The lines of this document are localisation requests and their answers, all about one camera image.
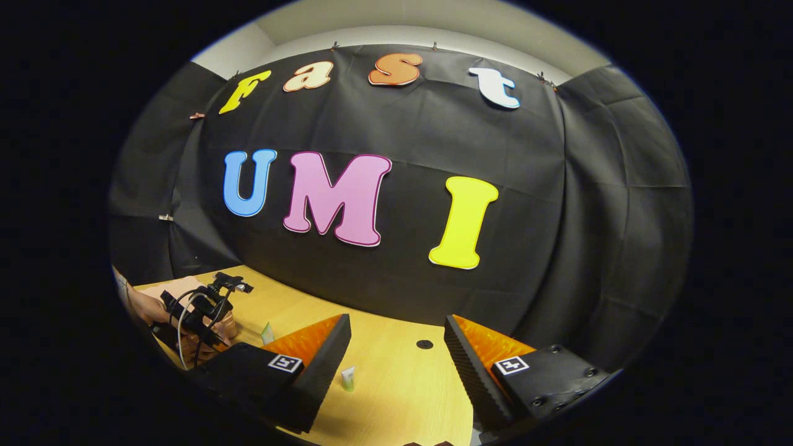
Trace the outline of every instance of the yellow letter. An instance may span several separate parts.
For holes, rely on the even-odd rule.
[[[253,75],[249,78],[245,78],[237,84],[237,89],[234,90],[232,96],[226,102],[226,105],[223,106],[222,109],[217,114],[223,114],[227,111],[232,111],[235,108],[239,107],[239,100],[242,98],[247,98],[247,96],[256,88],[256,85],[259,83],[260,80],[264,80],[270,77],[270,70],[264,71],[263,73],[259,73],[257,75]]]
[[[325,85],[331,78],[328,73],[333,69],[330,61],[315,62],[295,71],[295,77],[286,81],[284,91],[298,91],[301,88],[317,88]]]
[[[430,261],[438,265],[470,270],[479,264],[475,249],[482,220],[490,202],[498,199],[498,189],[480,179],[453,176],[446,181],[451,192],[451,211],[441,244],[430,251]]]

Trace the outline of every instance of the wooden table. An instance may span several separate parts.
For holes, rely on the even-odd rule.
[[[233,342],[261,346],[267,322],[278,339],[336,314],[350,314],[352,338],[347,353],[311,432],[300,438],[328,446],[470,444],[471,402],[443,342],[443,327],[398,321],[327,302],[246,266],[222,271],[241,275],[254,287],[250,294],[237,291],[229,297],[239,331]],[[212,275],[195,277],[209,284]],[[136,289],[145,292],[155,285],[160,284]],[[418,348],[419,340],[429,340],[434,347]],[[179,364],[178,357],[164,349]],[[353,366],[355,389],[347,392],[340,372]]]

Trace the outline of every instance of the white cable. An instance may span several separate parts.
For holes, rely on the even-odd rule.
[[[190,300],[187,301],[187,305],[185,305],[185,309],[182,310],[182,316],[179,316],[179,323],[176,326],[176,336],[178,337],[178,340],[179,340],[179,359],[182,361],[182,367],[184,367],[185,370],[187,370],[187,364],[185,363],[185,356],[182,353],[182,321],[185,318],[185,314],[187,314],[187,307],[189,307],[190,304],[193,303],[193,301],[196,298],[199,298],[201,296],[204,296],[205,298],[208,297],[204,293],[196,293],[196,294],[190,296]]]

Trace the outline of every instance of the orange soft pad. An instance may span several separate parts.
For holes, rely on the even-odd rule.
[[[452,314],[452,316],[457,321],[460,330],[465,334],[465,338],[468,339],[473,350],[477,353],[479,360],[485,365],[491,378],[499,387],[501,385],[490,370],[496,361],[525,355],[537,350],[476,322],[471,322],[456,314]]]
[[[280,337],[262,348],[279,355],[300,358],[303,360],[303,364],[308,367],[341,317],[341,314],[329,317],[324,321]]]

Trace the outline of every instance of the letter m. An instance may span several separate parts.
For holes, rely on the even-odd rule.
[[[339,240],[360,246],[377,246],[380,234],[374,228],[377,195],[383,176],[391,170],[391,161],[377,155],[358,155],[331,185],[322,155],[299,152],[292,156],[295,183],[292,204],[284,226],[296,233],[306,233],[311,223],[306,210],[311,206],[316,230],[324,235],[336,214],[344,207],[342,223],[334,234]]]

